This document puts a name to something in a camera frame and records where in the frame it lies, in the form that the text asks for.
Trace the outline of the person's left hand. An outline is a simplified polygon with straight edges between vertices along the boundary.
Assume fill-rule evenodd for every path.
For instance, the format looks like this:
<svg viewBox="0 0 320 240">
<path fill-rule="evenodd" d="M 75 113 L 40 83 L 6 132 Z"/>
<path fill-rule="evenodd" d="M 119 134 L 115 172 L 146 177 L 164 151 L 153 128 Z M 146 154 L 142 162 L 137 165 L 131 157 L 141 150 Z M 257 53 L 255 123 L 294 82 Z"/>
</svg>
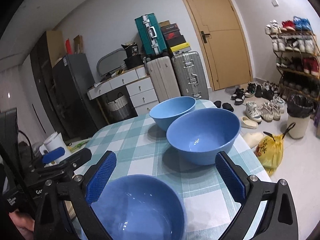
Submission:
<svg viewBox="0 0 320 240">
<path fill-rule="evenodd" d="M 33 232 L 35 220 L 33 218 L 31 218 L 28 214 L 22 213 L 18 210 L 9 213 L 9 216 L 25 239 L 34 239 Z"/>
</svg>

